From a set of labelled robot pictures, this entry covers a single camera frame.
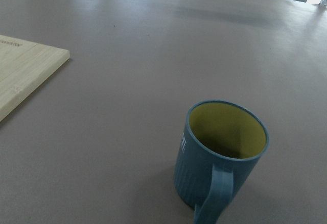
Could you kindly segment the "bamboo cutting board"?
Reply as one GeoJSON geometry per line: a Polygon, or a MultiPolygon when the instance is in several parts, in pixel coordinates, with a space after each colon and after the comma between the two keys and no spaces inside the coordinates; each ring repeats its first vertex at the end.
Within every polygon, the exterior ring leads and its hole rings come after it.
{"type": "Polygon", "coordinates": [[[66,49],[1,35],[1,119],[69,58],[66,49]]]}

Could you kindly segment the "dark blue ribbed mug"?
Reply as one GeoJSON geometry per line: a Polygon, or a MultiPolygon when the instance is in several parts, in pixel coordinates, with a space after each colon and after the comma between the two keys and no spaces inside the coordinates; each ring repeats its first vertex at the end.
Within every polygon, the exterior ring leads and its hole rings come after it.
{"type": "Polygon", "coordinates": [[[216,223],[269,145],[251,111],[227,101],[202,101],[187,115],[174,186],[194,209],[194,223],[216,223]]]}

